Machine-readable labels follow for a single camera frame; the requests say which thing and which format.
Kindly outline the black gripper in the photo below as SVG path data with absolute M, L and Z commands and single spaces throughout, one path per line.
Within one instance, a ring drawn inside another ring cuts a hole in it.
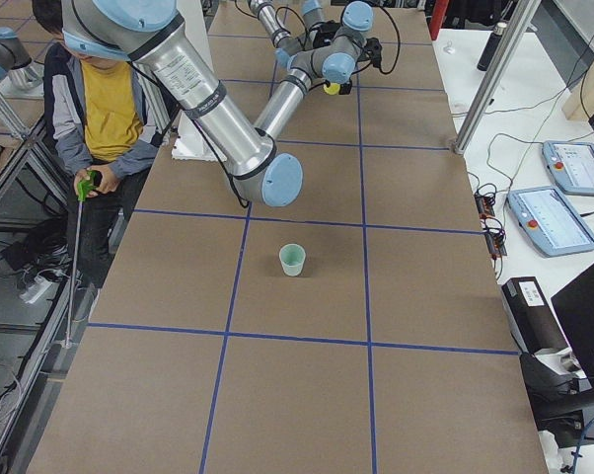
M 337 93 L 340 96 L 349 95 L 352 91 L 352 88 L 353 88 L 353 82 L 352 82 L 352 80 L 348 80 L 347 82 L 338 85 Z
M 330 45 L 340 27 L 341 23 L 333 20 L 313 26 L 311 28 L 312 45 Z

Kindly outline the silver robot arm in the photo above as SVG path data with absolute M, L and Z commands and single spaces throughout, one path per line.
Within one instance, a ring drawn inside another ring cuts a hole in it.
M 292 37 L 271 2 L 249 2 L 287 71 L 258 119 L 249 121 L 187 39 L 176 2 L 64 1 L 61 6 L 64 41 L 70 49 L 147 66 L 220 149 L 238 195 L 274 207 L 293 202 L 303 184 L 300 162 L 277 153 L 276 138 L 314 79 L 338 85 L 350 80 L 374 17 L 367 3 L 351 2 L 330 44 L 316 47 L 309 34 Z
M 288 67 L 292 56 L 301 51 L 327 46 L 331 43 L 340 22 L 327 21 L 323 7 L 319 1 L 304 1 L 301 6 L 303 34 L 293 37 L 279 18 L 279 7 L 275 8 L 270 1 L 249 0 L 251 13 L 260 21 L 275 47 L 277 63 Z

